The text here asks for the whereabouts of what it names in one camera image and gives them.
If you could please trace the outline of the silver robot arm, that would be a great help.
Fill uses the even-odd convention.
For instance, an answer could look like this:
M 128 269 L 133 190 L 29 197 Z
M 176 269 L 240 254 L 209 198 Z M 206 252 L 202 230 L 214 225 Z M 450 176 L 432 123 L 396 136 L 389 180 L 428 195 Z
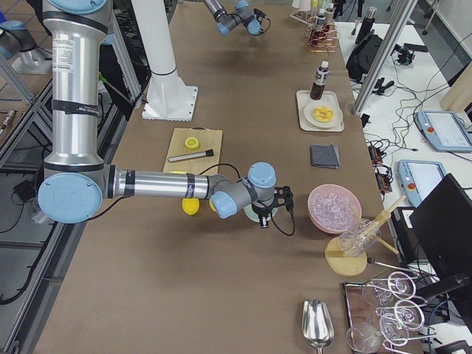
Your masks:
M 190 121 L 198 88 L 178 76 L 163 1 L 151 2 L 132 1 L 150 70 L 143 118 Z M 263 33 L 265 14 L 251 10 L 247 1 L 237 1 L 232 13 L 219 1 L 204 3 L 222 35 L 240 24 L 250 35 Z M 41 210 L 54 221 L 80 223 L 104 198 L 118 195 L 197 198 L 209 199 L 220 218 L 251 206 L 262 229 L 269 216 L 279 229 L 273 209 L 285 207 L 294 228 L 293 194 L 288 186 L 276 187 L 276 172 L 267 162 L 253 164 L 247 177 L 231 182 L 222 175 L 123 170 L 99 157 L 100 44 L 109 37 L 112 7 L 112 1 L 43 1 L 44 25 L 52 33 L 53 138 L 38 191 Z
M 266 15 L 261 10 L 252 9 L 247 1 L 237 1 L 232 13 L 228 13 L 219 1 L 204 0 L 204 3 L 217 23 L 217 29 L 221 35 L 228 35 L 240 24 L 250 35 L 256 36 L 263 33 L 262 21 Z

